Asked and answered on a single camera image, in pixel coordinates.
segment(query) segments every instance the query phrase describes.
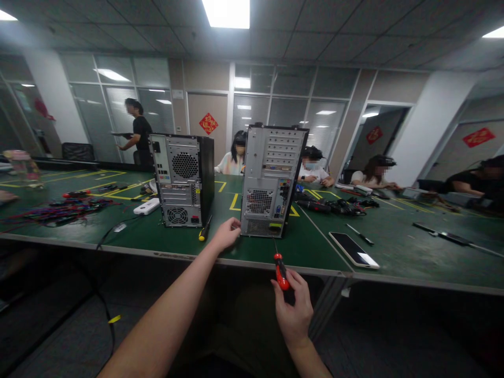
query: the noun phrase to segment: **white shirt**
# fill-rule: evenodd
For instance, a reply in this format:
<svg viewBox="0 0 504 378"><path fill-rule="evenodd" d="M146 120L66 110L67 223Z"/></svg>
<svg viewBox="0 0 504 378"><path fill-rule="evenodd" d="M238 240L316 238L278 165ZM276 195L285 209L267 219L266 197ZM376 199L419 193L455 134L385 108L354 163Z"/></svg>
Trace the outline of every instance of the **white shirt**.
<svg viewBox="0 0 504 378"><path fill-rule="evenodd" d="M301 164L301 169L299 170L299 177L308 177L308 176L316 176L317 179L313 182L315 183L320 183L324 178L329 177L326 171L324 171L322 168L318 168L316 170L307 170L303 167Z"/></svg>
<svg viewBox="0 0 504 378"><path fill-rule="evenodd" d="M386 185L389 182L385 179L385 177L382 176L382 181L379 184L378 181L376 181L376 177L373 176L372 179L369 181L366 181L367 177L364 173L361 171L355 171L352 175L352 178L350 179L350 184L353 183L354 181L360 181L363 184L374 184L374 185Z"/></svg>
<svg viewBox="0 0 504 378"><path fill-rule="evenodd" d="M239 175L243 168L243 156L236 155L236 161L234 162L231 152L224 155L220 164L214 168L216 173Z"/></svg>

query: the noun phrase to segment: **red diamond sign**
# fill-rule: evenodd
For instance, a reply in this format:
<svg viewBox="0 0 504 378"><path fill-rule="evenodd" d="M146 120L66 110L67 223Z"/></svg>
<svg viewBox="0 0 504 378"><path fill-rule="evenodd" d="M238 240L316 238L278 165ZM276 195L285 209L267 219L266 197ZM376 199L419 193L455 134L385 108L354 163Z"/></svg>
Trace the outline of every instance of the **red diamond sign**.
<svg viewBox="0 0 504 378"><path fill-rule="evenodd" d="M210 135L212 131L217 129L217 126L219 124L217 121L212 117L210 113L207 113L206 116L203 117L203 119L199 122L199 125L205 130L205 132Z"/></svg>
<svg viewBox="0 0 504 378"><path fill-rule="evenodd" d="M382 136L383 136L382 129L380 129L380 126L376 126L373 130L369 132L368 135L366 135L366 139L369 144L373 144Z"/></svg>

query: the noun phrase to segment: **face mask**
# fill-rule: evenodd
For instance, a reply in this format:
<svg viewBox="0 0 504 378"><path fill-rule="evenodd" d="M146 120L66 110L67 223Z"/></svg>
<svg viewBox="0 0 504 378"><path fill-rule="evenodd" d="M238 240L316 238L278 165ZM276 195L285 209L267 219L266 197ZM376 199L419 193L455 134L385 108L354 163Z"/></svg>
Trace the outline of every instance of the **face mask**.
<svg viewBox="0 0 504 378"><path fill-rule="evenodd" d="M319 168L317 163L305 163L304 166L309 171L315 171Z"/></svg>

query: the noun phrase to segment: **white smartphone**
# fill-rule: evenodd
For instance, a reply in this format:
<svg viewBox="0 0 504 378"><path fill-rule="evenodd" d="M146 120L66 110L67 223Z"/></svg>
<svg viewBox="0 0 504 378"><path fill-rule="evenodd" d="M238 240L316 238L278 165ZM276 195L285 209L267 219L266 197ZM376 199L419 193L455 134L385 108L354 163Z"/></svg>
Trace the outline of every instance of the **white smartphone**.
<svg viewBox="0 0 504 378"><path fill-rule="evenodd" d="M358 267L379 269L380 265L374 261L353 239L347 234L329 232L329 236L348 256L350 261Z"/></svg>

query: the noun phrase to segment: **power supply fan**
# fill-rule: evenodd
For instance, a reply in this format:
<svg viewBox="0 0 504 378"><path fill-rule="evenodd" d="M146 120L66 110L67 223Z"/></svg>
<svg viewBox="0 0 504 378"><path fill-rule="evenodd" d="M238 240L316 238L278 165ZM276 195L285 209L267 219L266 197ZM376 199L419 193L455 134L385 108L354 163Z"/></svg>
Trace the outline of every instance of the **power supply fan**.
<svg viewBox="0 0 504 378"><path fill-rule="evenodd" d="M183 207L172 207L168 209L168 222L171 224L185 224L188 221L187 210Z"/></svg>

